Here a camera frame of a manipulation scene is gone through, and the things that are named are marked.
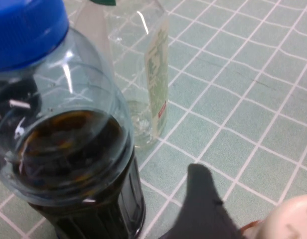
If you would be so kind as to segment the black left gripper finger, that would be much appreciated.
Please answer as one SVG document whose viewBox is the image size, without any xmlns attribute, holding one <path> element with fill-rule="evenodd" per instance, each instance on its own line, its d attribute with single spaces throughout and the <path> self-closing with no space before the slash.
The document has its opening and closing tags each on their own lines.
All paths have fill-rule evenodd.
<svg viewBox="0 0 307 239">
<path fill-rule="evenodd" d="M 190 164 L 186 196 L 166 239 L 242 239 L 215 187 L 211 171 Z"/>
</svg>

